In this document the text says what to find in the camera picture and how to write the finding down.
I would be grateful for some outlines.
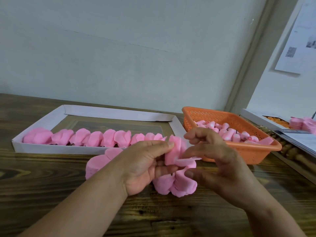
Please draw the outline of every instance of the hand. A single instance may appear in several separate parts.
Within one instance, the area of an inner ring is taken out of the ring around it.
[[[140,141],[110,162],[122,170],[121,176],[128,195],[141,192],[155,178],[179,170],[176,165],[165,166],[163,155],[173,147],[174,143],[166,141]]]
[[[184,138],[195,146],[189,147],[182,158],[205,155],[214,159],[218,166],[216,174],[202,169],[189,169],[185,176],[246,211],[266,208],[274,203],[271,201],[273,197],[255,178],[243,158],[228,147],[216,132],[207,128],[194,128]]]

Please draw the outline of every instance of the perforated basket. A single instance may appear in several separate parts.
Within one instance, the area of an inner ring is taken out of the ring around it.
[[[268,137],[266,133],[259,130],[257,127],[253,126],[245,119],[233,113],[189,106],[183,107],[182,112],[184,113],[183,126],[186,131],[197,127],[194,121],[196,122],[200,120],[205,120],[215,121],[219,124],[228,123],[231,128],[236,129],[240,133],[243,131],[247,131],[250,135],[255,135],[256,137],[258,137],[259,140]],[[231,141],[227,141],[227,145],[238,151],[248,165],[259,164],[271,151],[280,151],[282,149],[281,144],[275,139],[271,145],[254,145],[246,143],[236,143]],[[209,159],[206,157],[203,157],[202,159],[204,161],[214,162],[213,159]]]

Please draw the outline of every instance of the left hand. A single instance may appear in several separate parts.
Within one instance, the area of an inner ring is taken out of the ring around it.
[[[180,169],[176,165],[165,165],[163,155],[173,147],[174,143],[166,141],[140,141],[122,151],[108,165],[121,169],[127,194],[135,195],[153,179]]]

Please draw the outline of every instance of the white cardboard tray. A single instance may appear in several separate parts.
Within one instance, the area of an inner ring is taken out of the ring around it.
[[[277,114],[263,113],[263,112],[248,110],[248,109],[242,109],[240,112],[240,115],[247,118],[248,120],[256,123],[257,125],[262,125],[268,129],[272,130],[272,131],[283,130],[283,129],[288,130],[288,129],[284,126],[281,126],[281,125],[267,119],[264,116],[276,117],[276,118],[280,118],[284,121],[290,122],[289,118],[282,117],[282,116],[279,116]]]
[[[12,139],[12,145],[17,153],[39,153],[39,154],[73,154],[73,155],[102,155],[107,147],[87,147],[87,146],[58,146],[58,145],[37,145],[22,143],[23,137],[32,129],[43,127],[52,130],[58,123],[66,118],[67,115],[97,117],[119,120],[134,121],[168,121],[175,136],[183,137],[186,133],[180,121],[175,115],[129,111],[120,109],[110,109],[102,107],[82,106],[82,105],[62,105],[33,125],[22,131]]]

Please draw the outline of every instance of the wooden table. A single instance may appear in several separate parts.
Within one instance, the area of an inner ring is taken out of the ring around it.
[[[22,232],[85,181],[90,155],[16,154],[11,146],[13,137],[62,104],[108,107],[0,94],[0,236]],[[216,171],[213,163],[198,161],[198,167]],[[305,233],[316,236],[316,186],[272,154],[250,168]],[[159,195],[150,184],[126,200],[105,236],[252,234],[244,211],[210,190],[199,186],[177,198]]]

